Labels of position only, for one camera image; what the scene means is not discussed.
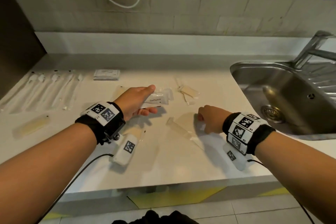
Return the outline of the stack of white sachets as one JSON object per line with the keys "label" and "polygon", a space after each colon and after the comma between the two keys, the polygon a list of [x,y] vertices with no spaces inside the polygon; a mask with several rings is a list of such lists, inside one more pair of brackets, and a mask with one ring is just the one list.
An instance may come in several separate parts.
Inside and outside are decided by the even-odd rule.
{"label": "stack of white sachets", "polygon": [[119,81],[120,70],[97,69],[93,75],[94,81]]}

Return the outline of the steel faucet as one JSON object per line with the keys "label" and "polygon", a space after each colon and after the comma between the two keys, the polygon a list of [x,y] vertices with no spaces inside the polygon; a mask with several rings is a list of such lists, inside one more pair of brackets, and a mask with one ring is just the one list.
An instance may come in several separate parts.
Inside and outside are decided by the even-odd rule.
{"label": "steel faucet", "polygon": [[330,38],[336,38],[336,35],[328,31],[317,31],[299,55],[289,63],[289,67],[294,70],[301,70],[313,56],[336,62],[336,52],[320,49],[320,47]]}

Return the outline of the person's left hand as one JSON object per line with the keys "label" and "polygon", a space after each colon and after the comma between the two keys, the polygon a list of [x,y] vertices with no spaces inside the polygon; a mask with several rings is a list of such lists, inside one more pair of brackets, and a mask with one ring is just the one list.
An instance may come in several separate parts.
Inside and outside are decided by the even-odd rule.
{"label": "person's left hand", "polygon": [[122,111],[124,120],[129,121],[137,116],[137,111],[150,94],[154,93],[156,87],[131,87],[113,101]]}

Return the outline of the person's right forearm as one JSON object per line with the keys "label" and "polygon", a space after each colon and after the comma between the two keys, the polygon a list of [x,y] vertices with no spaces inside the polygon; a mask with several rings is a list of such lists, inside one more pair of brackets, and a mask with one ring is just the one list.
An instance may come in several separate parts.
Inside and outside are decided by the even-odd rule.
{"label": "person's right forearm", "polygon": [[336,224],[336,159],[278,132],[249,146],[274,177],[324,224]]}

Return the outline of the person's left forearm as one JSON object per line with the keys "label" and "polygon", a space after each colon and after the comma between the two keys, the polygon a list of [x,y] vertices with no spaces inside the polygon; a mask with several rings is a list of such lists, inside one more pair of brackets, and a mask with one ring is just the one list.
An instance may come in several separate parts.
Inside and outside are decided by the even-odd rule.
{"label": "person's left forearm", "polygon": [[75,123],[0,164],[0,223],[36,223],[96,145],[92,130]]}

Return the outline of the dark cabinet panel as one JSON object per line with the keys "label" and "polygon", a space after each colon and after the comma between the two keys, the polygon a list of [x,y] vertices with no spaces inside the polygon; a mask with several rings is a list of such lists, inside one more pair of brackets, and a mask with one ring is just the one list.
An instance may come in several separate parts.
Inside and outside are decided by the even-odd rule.
{"label": "dark cabinet panel", "polygon": [[46,51],[16,0],[0,0],[0,99]]}

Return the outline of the stainless steel sink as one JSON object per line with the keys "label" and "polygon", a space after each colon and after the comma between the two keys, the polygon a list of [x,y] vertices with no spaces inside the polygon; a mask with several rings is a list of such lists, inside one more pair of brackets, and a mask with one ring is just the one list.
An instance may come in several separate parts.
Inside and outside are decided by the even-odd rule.
{"label": "stainless steel sink", "polygon": [[294,71],[281,63],[236,63],[230,72],[263,119],[260,108],[278,108],[286,122],[268,122],[274,129],[301,140],[336,140],[336,99],[323,91],[336,82],[334,64],[311,64]]}

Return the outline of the white toothpaste packet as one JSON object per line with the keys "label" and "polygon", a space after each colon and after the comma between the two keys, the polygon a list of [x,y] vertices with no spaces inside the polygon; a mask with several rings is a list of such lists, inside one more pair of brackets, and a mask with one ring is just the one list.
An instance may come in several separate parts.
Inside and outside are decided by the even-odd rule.
{"label": "white toothpaste packet", "polygon": [[168,96],[164,93],[153,93],[150,94],[148,98],[145,99],[141,108],[148,108],[148,107],[160,107],[160,106],[168,106],[169,99]]}
{"label": "white toothpaste packet", "polygon": [[157,87],[154,93],[164,93],[168,96],[169,100],[174,100],[173,90],[170,87]]}

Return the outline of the person's right hand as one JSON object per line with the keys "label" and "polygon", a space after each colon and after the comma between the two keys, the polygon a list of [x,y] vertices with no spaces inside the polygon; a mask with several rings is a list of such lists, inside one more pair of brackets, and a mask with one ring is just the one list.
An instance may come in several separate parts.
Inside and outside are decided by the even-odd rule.
{"label": "person's right hand", "polygon": [[199,107],[198,111],[204,115],[207,121],[207,129],[209,134],[215,133],[220,134],[223,133],[223,124],[227,117],[229,117],[232,113],[224,110],[219,107],[205,105],[204,107]]}

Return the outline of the black wristband with markers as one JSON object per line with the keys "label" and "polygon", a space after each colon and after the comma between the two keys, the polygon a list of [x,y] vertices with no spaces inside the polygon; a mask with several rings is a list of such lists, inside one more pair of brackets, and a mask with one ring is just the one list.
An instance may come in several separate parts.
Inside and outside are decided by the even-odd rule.
{"label": "black wristband with markers", "polygon": [[256,147],[276,130],[266,120],[247,113],[230,114],[224,121],[222,130],[226,141],[242,155],[255,155]]}
{"label": "black wristband with markers", "polygon": [[75,123],[88,126],[100,145],[110,144],[126,124],[123,112],[117,104],[102,101],[85,109]]}

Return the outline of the black right wristband with markers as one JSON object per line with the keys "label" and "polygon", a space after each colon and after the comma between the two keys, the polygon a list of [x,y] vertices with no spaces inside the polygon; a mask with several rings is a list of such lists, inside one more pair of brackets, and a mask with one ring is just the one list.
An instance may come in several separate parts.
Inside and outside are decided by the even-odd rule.
{"label": "black right wristband with markers", "polygon": [[222,130],[226,141],[242,155],[255,155],[256,147],[276,130],[266,120],[247,113],[230,114],[224,121]]}

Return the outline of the person's black clothing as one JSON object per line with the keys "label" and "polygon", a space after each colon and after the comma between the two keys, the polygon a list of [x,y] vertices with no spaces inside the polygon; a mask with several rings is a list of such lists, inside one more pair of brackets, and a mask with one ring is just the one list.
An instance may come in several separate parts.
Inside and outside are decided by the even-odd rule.
{"label": "person's black clothing", "polygon": [[127,223],[124,220],[115,220],[111,224],[199,224],[185,214],[174,211],[170,215],[159,216],[154,210],[148,210],[146,214],[135,221]]}

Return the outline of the row of wrapped white toothbrushes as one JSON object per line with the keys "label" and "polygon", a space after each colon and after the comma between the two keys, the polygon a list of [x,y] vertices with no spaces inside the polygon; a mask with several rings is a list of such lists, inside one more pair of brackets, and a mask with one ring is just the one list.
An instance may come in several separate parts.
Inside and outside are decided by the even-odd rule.
{"label": "row of wrapped white toothbrushes", "polygon": [[0,113],[71,110],[84,78],[79,70],[31,71],[0,100]]}

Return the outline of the clear plastic bag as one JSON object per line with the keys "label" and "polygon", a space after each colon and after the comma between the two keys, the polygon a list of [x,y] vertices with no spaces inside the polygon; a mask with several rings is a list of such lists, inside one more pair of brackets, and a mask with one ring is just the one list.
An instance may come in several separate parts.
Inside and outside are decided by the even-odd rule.
{"label": "clear plastic bag", "polygon": [[202,130],[203,123],[199,123],[196,113],[188,112],[178,118],[170,117],[166,122],[166,126],[179,134],[180,137],[193,142],[202,151],[205,151],[205,144],[200,139],[200,136],[204,134]]}

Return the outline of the black left wristband with markers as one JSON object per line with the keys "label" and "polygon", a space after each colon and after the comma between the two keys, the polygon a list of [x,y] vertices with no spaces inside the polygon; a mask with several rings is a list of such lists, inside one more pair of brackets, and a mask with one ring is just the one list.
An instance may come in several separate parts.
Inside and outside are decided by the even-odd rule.
{"label": "black left wristband with markers", "polygon": [[100,145],[110,144],[126,124],[123,112],[117,104],[102,101],[85,109],[75,123],[88,126]]}

